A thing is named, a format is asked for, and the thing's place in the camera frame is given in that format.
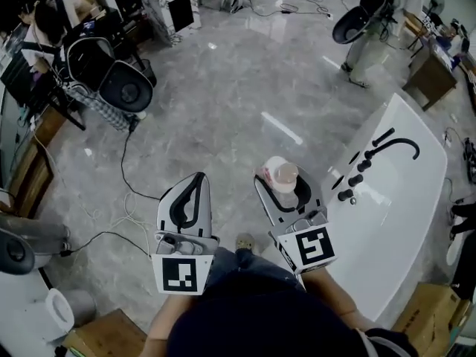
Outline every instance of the black knob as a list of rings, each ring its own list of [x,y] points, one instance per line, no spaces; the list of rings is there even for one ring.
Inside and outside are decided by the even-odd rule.
[[[16,239],[10,239],[7,242],[8,256],[15,262],[21,262],[25,258],[25,248]]]
[[[349,186],[350,187],[355,187],[357,184],[360,184],[361,182],[364,181],[364,176],[363,175],[357,175],[349,178]]]
[[[362,173],[364,172],[366,169],[372,167],[372,161],[370,160],[363,160],[358,166],[357,166],[357,170]]]
[[[340,192],[337,195],[337,198],[339,199],[339,201],[345,201],[346,199],[349,199],[350,197],[353,197],[353,196],[354,196],[354,192],[352,191],[352,189],[347,189]]]
[[[168,243],[169,245],[175,245],[175,244],[176,244],[175,238],[169,237],[169,236],[167,236],[167,235],[164,237],[164,241],[165,241],[166,243]]]

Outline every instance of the gray tile floor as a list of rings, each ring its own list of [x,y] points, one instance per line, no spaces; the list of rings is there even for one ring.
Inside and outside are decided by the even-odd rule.
[[[305,0],[253,0],[257,11],[270,13],[281,2],[315,10]],[[344,0],[349,7],[358,0]],[[345,13],[339,0],[323,0],[336,19]],[[335,21],[316,14],[259,17],[244,9],[227,13],[202,9],[202,29],[175,48],[144,53],[158,78],[147,118],[132,135],[124,163],[133,187],[161,196],[171,185],[198,170],[211,185],[213,232],[232,247],[239,232],[251,232],[261,249],[270,244],[268,220],[254,192],[252,177],[268,157],[282,155],[321,180],[359,126],[392,93],[401,94],[408,75],[408,51],[391,51],[383,65],[368,70],[373,87],[360,89],[339,72],[348,45],[337,45],[331,33]],[[453,126],[462,137],[476,138],[463,74],[444,100],[422,116],[441,137]],[[263,121],[268,112],[304,139],[297,146]],[[458,123],[454,123],[450,114]],[[116,132],[94,112],[86,112],[87,130],[66,123],[50,151],[68,185],[56,177],[40,208],[40,218],[64,222],[74,246],[82,245],[125,215],[129,192],[120,174],[126,133]],[[448,151],[448,176],[454,198],[471,193],[457,142]],[[431,230],[402,288],[380,317],[390,326],[419,280],[447,282],[446,207],[449,187],[442,192]],[[129,196],[128,210],[134,207]],[[137,198],[134,217],[148,222],[147,236],[155,250],[157,202]],[[115,231],[145,247],[144,232],[128,221]],[[54,258],[46,268],[54,285],[89,290],[101,314],[120,307],[142,329],[164,302],[155,286],[152,265],[127,242],[104,236],[77,256]]]

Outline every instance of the cardboard box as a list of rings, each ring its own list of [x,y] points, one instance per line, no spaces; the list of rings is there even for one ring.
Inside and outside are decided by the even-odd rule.
[[[444,356],[459,305],[451,287],[419,283],[392,330],[405,333],[420,356]]]
[[[73,329],[62,343],[85,357],[137,357],[146,341],[142,332],[120,309]]]

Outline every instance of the black faucet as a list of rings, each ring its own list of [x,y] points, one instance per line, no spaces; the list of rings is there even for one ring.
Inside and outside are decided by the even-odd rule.
[[[375,156],[380,151],[383,151],[384,149],[386,149],[390,146],[393,146],[394,144],[398,144],[398,143],[404,143],[404,144],[411,145],[415,149],[415,154],[413,156],[413,159],[414,160],[418,159],[418,156],[419,156],[418,144],[415,143],[413,140],[410,140],[410,139],[407,139],[407,138],[392,139],[392,140],[388,141],[387,143],[382,144],[379,148],[372,149],[371,151],[366,151],[364,153],[364,156],[367,160],[370,160],[373,156]]]

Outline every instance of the bathroom vanity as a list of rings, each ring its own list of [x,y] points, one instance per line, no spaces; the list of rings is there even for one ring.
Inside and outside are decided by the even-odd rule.
[[[327,268],[371,320],[396,294],[422,247],[446,166],[440,142],[394,94],[321,182],[338,255]],[[263,256],[288,268],[271,248]]]

